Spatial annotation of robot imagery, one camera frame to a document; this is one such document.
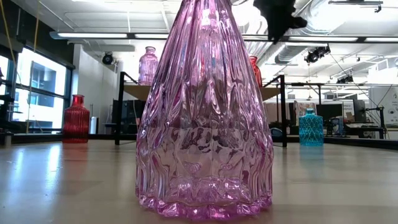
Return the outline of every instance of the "glass vase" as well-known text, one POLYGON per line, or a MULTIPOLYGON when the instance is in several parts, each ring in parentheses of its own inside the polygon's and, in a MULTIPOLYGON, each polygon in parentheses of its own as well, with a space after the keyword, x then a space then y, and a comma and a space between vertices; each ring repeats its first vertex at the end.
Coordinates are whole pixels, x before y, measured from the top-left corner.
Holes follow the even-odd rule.
POLYGON ((84 96, 74 95, 71 107, 65 110, 63 119, 64 143, 88 142, 90 111, 84 106, 84 96))
POLYGON ((258 84, 259 87, 262 87, 262 78, 261 78, 261 71, 260 68, 256 65, 257 63, 257 57, 255 56, 250 56, 250 63, 254 71, 254 76, 256 78, 256 83, 258 84))
POLYGON ((139 85, 152 85, 157 68, 157 57, 154 47, 146 47, 146 53, 139 59, 139 85))
POLYGON ((136 195, 165 217, 229 220, 271 204, 273 148, 229 0, 183 0, 137 135, 136 195))
POLYGON ((313 108, 307 108, 305 115, 298 118, 300 145, 323 145, 323 118, 315 115, 313 108))

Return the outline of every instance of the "teal glass jar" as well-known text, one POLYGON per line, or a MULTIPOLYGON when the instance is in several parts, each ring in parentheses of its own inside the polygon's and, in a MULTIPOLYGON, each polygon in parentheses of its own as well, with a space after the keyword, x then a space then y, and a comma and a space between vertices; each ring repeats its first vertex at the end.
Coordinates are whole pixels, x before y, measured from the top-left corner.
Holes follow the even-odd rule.
POLYGON ((305 115, 298 118, 300 145, 323 145, 323 118, 315 115, 313 108, 307 108, 305 115))

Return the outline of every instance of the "computer monitor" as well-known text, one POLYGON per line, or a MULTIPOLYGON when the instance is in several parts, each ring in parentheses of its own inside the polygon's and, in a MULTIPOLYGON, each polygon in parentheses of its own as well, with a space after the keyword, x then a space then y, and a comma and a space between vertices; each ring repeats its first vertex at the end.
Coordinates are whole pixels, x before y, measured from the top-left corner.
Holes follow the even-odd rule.
POLYGON ((363 100, 354 100, 354 117, 356 122, 366 122, 365 102, 363 100))
POLYGON ((322 116, 324 121, 329 121, 330 118, 343 115, 342 104, 327 104, 317 105, 317 115, 322 116))

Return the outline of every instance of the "shelf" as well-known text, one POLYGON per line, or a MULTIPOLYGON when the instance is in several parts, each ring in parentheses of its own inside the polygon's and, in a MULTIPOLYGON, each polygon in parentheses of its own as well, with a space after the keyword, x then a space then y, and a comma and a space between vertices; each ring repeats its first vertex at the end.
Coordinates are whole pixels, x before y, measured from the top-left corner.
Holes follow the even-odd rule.
MULTIPOLYGON (((150 86, 141 85, 125 85, 124 91, 138 100, 146 101, 150 91, 150 86)), ((262 100, 268 100, 280 93, 278 88, 260 88, 262 100)))

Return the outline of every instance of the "red glass vase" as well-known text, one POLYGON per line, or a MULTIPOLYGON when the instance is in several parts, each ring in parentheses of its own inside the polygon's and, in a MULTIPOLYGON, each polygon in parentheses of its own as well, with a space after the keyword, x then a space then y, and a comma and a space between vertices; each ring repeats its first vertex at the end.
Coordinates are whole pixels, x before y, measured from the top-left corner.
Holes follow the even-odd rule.
POLYGON ((261 78, 260 68, 256 65, 257 57, 250 56, 249 58, 250 58, 251 66, 253 67, 254 76, 256 78, 256 83, 259 85, 259 87, 262 87, 262 78, 261 78))
POLYGON ((90 111, 84 106, 84 96, 74 95, 71 107, 65 110, 63 119, 63 143, 88 142, 90 111))

